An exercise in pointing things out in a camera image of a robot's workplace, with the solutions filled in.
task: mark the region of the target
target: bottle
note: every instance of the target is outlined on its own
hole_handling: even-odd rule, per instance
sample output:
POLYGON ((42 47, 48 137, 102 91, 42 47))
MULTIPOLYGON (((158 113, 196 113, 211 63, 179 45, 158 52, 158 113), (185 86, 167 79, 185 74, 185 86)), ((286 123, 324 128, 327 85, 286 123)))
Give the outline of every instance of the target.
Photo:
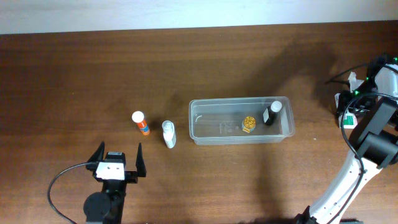
POLYGON ((175 146, 176 141, 174 124, 171 121, 164 121, 162 124, 162 128, 163 138, 166 142, 166 146, 171 149, 175 146))
POLYGON ((274 101, 270 106, 267 107, 262 115, 266 125, 270 126, 274 123, 280 109, 282 109, 282 103, 279 101, 274 101))
POLYGON ((131 115, 131 119, 137 123, 138 128, 141 130, 143 135, 148 135, 150 133, 147 121, 144 119, 144 113, 141 111, 136 111, 131 115))

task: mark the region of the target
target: black bottle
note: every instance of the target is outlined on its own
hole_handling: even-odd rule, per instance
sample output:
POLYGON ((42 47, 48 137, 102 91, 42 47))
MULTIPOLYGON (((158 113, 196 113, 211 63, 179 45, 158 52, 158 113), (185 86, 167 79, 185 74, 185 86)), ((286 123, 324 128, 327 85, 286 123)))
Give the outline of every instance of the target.
POLYGON ((263 114, 266 125, 271 126, 274 123, 280 109, 282 109, 282 103, 279 101, 274 101, 270 106, 267 107, 263 114))

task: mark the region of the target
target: white bottle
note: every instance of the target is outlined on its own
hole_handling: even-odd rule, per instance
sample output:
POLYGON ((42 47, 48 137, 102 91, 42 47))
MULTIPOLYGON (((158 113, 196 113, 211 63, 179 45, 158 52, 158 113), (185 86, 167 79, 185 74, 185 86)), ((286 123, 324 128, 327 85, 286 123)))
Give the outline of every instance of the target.
POLYGON ((171 121, 164 121, 162 124, 162 128, 163 138, 166 142, 166 146, 171 149, 175 146, 176 141, 174 124, 171 121))

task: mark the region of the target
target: gold object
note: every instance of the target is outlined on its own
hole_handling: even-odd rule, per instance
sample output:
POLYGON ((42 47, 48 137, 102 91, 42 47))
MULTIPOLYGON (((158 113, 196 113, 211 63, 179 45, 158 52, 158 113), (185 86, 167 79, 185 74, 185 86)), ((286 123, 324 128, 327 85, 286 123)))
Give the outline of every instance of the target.
POLYGON ((242 130, 244 132, 250 133, 256 127, 256 120, 253 117, 246 117, 242 122, 242 130))

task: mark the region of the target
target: gray plastic container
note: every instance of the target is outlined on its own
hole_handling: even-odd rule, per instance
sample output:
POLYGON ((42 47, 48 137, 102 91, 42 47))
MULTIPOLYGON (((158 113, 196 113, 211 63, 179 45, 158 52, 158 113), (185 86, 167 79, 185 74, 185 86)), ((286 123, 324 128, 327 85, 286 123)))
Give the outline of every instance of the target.
POLYGON ((192 100, 189 130, 198 145, 277 143, 295 131, 292 107, 284 96, 192 100), (274 124, 266 126, 262 115, 275 100, 282 103, 282 109, 274 124), (250 133, 242 130, 247 116, 256 119, 250 133))

